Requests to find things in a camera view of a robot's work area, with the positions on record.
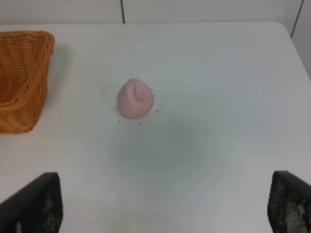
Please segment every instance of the pink dough ball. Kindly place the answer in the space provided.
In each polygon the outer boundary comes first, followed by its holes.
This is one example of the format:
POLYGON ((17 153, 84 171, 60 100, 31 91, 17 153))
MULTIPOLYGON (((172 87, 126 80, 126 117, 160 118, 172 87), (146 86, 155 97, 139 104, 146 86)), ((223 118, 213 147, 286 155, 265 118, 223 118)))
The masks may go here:
POLYGON ((139 119, 145 116, 154 104, 151 89, 139 79, 130 79, 121 88, 118 95, 118 110, 128 119, 139 119))

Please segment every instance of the orange basket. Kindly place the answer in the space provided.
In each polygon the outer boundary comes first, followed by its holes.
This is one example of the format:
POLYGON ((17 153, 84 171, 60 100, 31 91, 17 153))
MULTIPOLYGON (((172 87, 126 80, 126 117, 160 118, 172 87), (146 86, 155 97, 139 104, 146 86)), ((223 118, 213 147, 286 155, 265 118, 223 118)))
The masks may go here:
POLYGON ((36 125, 54 42, 43 31, 0 32, 0 133, 26 133, 36 125))

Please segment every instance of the white table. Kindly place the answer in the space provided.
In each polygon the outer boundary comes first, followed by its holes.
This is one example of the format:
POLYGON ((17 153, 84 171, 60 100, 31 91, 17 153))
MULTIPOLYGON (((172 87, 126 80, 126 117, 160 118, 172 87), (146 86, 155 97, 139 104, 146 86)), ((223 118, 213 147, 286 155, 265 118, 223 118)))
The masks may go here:
POLYGON ((32 132, 0 135, 0 201, 57 171, 61 233, 269 233, 273 171, 311 182, 311 83, 282 25, 0 26, 26 29, 56 38, 50 92, 32 132), (130 78, 155 94, 141 120, 113 109, 130 78))

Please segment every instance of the pink clay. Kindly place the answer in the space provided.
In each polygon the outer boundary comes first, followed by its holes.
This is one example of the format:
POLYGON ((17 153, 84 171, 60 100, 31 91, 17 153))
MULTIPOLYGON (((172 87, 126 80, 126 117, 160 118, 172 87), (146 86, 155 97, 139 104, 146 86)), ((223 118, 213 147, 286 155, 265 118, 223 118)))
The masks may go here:
POLYGON ((142 118, 152 109, 153 104, 151 89, 139 79, 127 81, 118 95, 118 110, 128 119, 142 118))

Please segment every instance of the white wall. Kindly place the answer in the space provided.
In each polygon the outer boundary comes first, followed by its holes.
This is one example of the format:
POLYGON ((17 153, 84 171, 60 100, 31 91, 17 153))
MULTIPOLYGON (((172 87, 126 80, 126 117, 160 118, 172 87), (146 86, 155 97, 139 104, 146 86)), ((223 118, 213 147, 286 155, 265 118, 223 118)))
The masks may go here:
POLYGON ((0 24, 122 23, 120 0, 0 0, 0 24))
POLYGON ((311 0, 305 0, 293 35, 293 43, 311 77, 311 0))
POLYGON ((273 20, 291 33, 301 0, 123 0, 127 23, 273 20))

